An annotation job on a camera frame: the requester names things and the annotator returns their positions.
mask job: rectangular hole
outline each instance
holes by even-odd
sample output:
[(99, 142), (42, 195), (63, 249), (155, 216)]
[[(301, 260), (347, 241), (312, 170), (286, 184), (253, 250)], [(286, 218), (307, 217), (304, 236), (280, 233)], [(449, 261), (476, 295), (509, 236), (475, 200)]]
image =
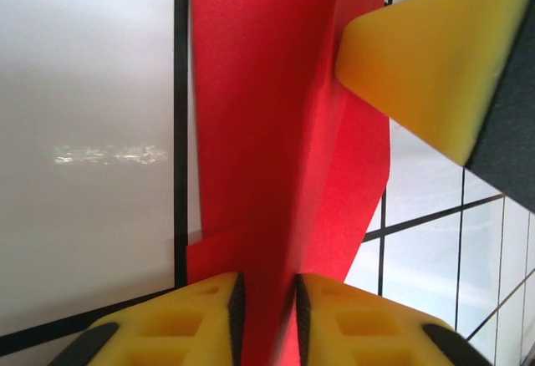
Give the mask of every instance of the rectangular hole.
[(198, 312), (174, 311), (151, 315), (140, 331), (141, 337), (193, 337), (202, 322)]
[(362, 348), (353, 351), (357, 366), (417, 366), (408, 348)]
[(399, 334), (399, 329), (387, 313), (371, 310), (350, 310), (336, 315), (336, 323), (346, 336), (388, 337)]

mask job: yellow triangular block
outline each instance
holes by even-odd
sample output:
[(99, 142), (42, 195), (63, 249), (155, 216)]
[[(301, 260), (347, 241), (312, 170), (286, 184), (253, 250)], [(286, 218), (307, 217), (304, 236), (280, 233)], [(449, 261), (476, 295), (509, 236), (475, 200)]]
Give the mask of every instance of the yellow triangular block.
[(428, 314), (315, 274), (299, 276), (297, 289), (302, 366), (452, 366), (425, 325), (455, 335), (458, 352), (467, 350), (473, 366), (489, 364)]
[(101, 318), (88, 331), (118, 328), (89, 366), (239, 364), (231, 324), (242, 329), (244, 289), (242, 276), (226, 273)]
[(528, 0), (406, 0), (355, 19), (336, 76), (464, 165)]

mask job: black rubber edge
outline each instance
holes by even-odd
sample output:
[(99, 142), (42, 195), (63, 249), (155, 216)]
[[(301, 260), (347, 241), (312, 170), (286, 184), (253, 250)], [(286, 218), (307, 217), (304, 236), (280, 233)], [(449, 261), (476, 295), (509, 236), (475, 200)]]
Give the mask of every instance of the black rubber edge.
[(529, 0), (466, 168), (535, 211), (535, 0)]
[(240, 366), (245, 327), (245, 277), (241, 273), (236, 278), (227, 308), (231, 332), (232, 364)]
[(117, 323), (106, 323), (84, 331), (48, 366), (86, 366), (119, 329)]
[(454, 366), (492, 366), (461, 335), (437, 324), (422, 326), (430, 340)]
[(308, 346), (310, 343), (310, 298), (303, 276), (295, 277), (296, 310), (298, 321), (299, 359), (301, 366), (308, 365)]

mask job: red sheet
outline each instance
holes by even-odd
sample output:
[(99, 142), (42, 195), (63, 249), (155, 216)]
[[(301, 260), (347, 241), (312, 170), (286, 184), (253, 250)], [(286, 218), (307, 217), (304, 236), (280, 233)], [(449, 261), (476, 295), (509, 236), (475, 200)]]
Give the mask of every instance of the red sheet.
[(188, 274), (245, 272), (244, 366), (277, 360), (296, 272), (345, 276), (385, 187), (388, 120), (333, 77), (345, 24), (382, 5), (192, 0), (204, 239)]

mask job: white wall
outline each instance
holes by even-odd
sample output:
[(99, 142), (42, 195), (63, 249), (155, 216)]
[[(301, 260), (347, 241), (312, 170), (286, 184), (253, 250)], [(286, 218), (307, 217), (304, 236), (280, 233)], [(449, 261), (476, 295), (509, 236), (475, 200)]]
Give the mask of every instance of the white wall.
[(173, 2), (0, 0), (0, 335), (172, 286)]

